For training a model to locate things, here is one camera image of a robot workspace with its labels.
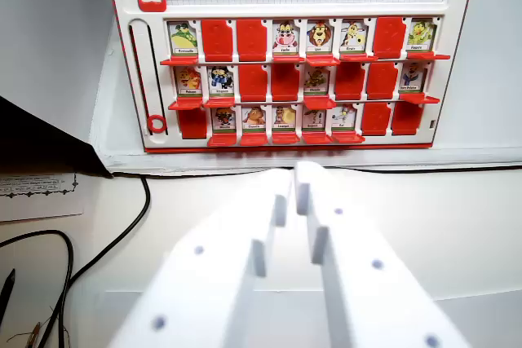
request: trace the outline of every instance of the red ring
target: red ring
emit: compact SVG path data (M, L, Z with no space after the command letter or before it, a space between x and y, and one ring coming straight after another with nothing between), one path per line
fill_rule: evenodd
M154 120L159 120L163 124L161 128L155 128L154 127ZM147 119L147 127L148 129L153 132L154 134L161 134L165 132L166 130L166 121L163 116L160 116L159 114L153 114L152 116L149 116Z

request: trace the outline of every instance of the black pen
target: black pen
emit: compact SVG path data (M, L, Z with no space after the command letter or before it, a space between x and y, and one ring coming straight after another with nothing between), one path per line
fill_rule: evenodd
M6 314L7 303L15 286L15 270L13 269L3 285L0 293L0 326L2 326L3 315Z

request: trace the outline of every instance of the character card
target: character card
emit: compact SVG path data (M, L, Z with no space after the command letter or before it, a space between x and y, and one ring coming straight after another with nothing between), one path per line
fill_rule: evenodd
M175 67L176 89L179 97L201 97L201 74L196 67Z
M368 26L363 20L343 20L341 25L341 54L364 53Z
M231 108L213 108L212 130L215 134L234 134L236 133L236 112Z
M241 108L243 132L264 132L267 128L264 110L260 106Z
M352 104L340 104L332 109L332 130L355 130L357 110Z
M308 66L304 74L304 95L327 95L330 71L322 67Z
M407 51L424 52L430 51L433 47L436 25L429 20L412 20L409 29Z
M400 76L400 93L420 93L424 85L426 69L419 63L405 63Z
M303 127L304 131L325 130L326 110L308 110L303 108Z
M197 54L196 30L188 21L167 22L170 36L170 49L174 56Z
M290 106L272 106L272 132L295 132L295 110Z
M272 31L274 55L297 55L299 53L299 29L293 20L274 20Z
M226 65L207 67L210 97L233 97L234 74Z
M334 28L327 20L309 20L307 23L307 55L331 53Z

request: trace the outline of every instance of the black cable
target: black cable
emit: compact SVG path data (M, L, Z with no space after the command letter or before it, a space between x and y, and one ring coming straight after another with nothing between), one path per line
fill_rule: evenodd
M113 240L110 244L108 244L101 252L98 253L96 257L94 257L92 260L90 260L80 271L76 272L74 276L70 279L68 287L62 292L63 296L63 302L65 303L65 298L67 296L68 290L71 288L71 286L78 280L85 272L87 272L93 265L95 265L105 254L107 254L114 246L116 246L123 238L129 234L129 232L132 231L134 227L139 223L139 221L142 219L142 217L147 213L148 207L150 206L150 189L148 188L147 179L144 176L139 176L141 179L141 183L144 185L145 190L145 204L144 207L139 212L136 219L129 225L128 228L125 229L125 231L120 234L115 240ZM59 315L58 308L55 307L54 311L52 312L51 318L49 319L49 324L47 325L47 328L45 332L42 335L42 339L40 340L40 343L38 344L38 348L45 347L45 344L47 343L47 339L51 335L52 327L55 324L56 317ZM63 335L63 328L59 329L59 334Z
M65 308L65 298L68 286L70 284L71 280L71 274L73 273L73 263L74 263L74 249L73 244L71 243L71 240L62 231L58 230L42 230L42 231L35 231L35 232L29 232L27 234L23 234L21 236L16 236L14 238L10 238L9 240L4 240L3 242L0 242L0 248L3 248L4 246L8 246L9 244L14 244L15 242L18 242L19 240L25 240L27 238L32 238L34 236L48 236L48 235L56 235L61 236L62 239L65 241L65 244L67 245L67 254L68 254L68 260L67 260L67 273L65 275L65 282L64 287L62 289L62 293L60 294L60 297L58 298L58 301L56 302L55 306L55 312L59 316L58 324L60 327L60 331L63 330L64 327L64 308ZM49 331L51 333L52 325L47 325L46 327L46 333ZM58 334L58 347L59 348L65 348L65 340L64 340L64 334L59 333Z

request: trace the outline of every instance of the green cartoon character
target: green cartoon character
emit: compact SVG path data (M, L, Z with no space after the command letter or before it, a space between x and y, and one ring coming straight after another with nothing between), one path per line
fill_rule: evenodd
M433 36L433 26L424 20L416 22L413 34L408 36L408 45L420 45L430 41Z
M190 33L187 24L178 24L176 25L176 29L178 31L170 36L172 42L176 45L176 47L197 48L197 39L194 37L192 33Z

